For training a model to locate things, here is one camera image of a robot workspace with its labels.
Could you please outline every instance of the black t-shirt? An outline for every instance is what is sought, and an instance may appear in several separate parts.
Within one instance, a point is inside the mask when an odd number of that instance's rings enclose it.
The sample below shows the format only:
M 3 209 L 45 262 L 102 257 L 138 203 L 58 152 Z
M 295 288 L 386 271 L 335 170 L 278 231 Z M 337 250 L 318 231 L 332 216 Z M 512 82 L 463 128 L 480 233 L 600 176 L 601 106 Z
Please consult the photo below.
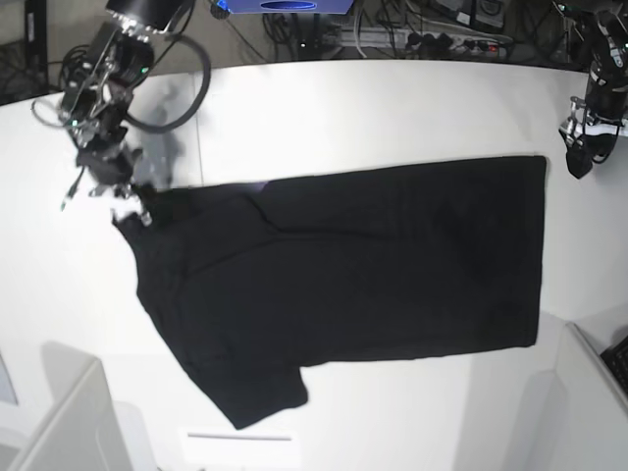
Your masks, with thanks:
M 237 428 L 307 401 L 300 367 L 529 346 L 544 157 L 160 193 L 118 224 L 137 295 Z

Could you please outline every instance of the floor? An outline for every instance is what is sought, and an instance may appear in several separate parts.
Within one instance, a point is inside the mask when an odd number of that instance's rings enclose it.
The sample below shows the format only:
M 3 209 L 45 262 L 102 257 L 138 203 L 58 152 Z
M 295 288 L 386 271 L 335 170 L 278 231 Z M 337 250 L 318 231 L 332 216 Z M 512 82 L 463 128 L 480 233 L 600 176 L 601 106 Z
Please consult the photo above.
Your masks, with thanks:
M 103 19 L 106 0 L 49 0 L 48 53 L 49 61 L 63 59 L 66 52 L 79 44 L 88 44 Z M 0 44 L 24 36 L 23 2 L 0 0 Z M 272 57 L 272 43 L 264 35 L 260 15 L 232 16 L 239 31 L 265 57 Z M 215 68 L 257 64 L 259 58 L 251 55 L 225 23 L 215 20 L 205 0 L 199 0 L 187 33 L 209 52 Z M 156 42 L 159 53 L 162 44 Z M 180 47 L 159 65 L 158 74 L 197 70 L 196 58 Z

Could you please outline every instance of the power strip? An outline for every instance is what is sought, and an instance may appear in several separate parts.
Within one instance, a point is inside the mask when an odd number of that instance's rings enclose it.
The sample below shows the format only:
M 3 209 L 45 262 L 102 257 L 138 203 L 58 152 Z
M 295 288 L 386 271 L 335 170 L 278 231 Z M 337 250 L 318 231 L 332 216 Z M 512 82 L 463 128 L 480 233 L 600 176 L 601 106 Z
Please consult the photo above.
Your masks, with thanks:
M 407 28 L 395 29 L 394 32 L 381 26 L 366 26 L 360 30 L 360 46 L 377 47 L 379 49 L 391 49 L 391 42 L 394 41 L 394 47 L 403 50 L 408 43 L 410 34 L 414 31 Z M 490 39 L 486 35 L 457 32 L 443 32 L 434 28 L 423 29 L 419 37 L 421 40 L 425 37 L 437 39 L 440 36 L 446 36 L 446 42 L 451 41 L 448 46 L 449 51 L 466 52 L 473 57 L 485 57 L 496 59 L 502 57 L 506 53 L 506 49 L 502 43 Z M 334 31 L 328 32 L 323 36 L 323 43 L 337 47 L 355 47 L 355 35 L 352 26 L 339 26 Z

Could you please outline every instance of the white label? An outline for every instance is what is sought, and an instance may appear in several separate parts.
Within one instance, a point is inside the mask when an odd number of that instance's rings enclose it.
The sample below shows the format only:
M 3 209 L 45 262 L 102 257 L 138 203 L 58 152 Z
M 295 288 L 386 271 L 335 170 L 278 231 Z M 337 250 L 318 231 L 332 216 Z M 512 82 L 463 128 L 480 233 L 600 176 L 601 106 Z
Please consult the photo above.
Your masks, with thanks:
M 181 430 L 183 456 L 194 465 L 236 468 L 301 468 L 300 446 L 294 434 L 245 433 L 233 430 Z
M 35 15 L 33 13 L 28 14 L 28 42 L 33 42 L 35 40 Z
M 458 12 L 456 19 L 464 25 L 469 25 L 471 23 L 471 17 L 463 12 Z

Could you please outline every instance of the t-shirt sleeve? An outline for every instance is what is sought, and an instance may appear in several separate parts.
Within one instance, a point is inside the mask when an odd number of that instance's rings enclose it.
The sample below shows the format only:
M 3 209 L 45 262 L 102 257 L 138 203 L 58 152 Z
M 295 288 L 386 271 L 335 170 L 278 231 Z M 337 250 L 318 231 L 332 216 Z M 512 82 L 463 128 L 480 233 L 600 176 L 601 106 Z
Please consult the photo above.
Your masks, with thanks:
M 187 373 L 238 430 L 307 402 L 307 389 L 296 367 L 192 366 Z

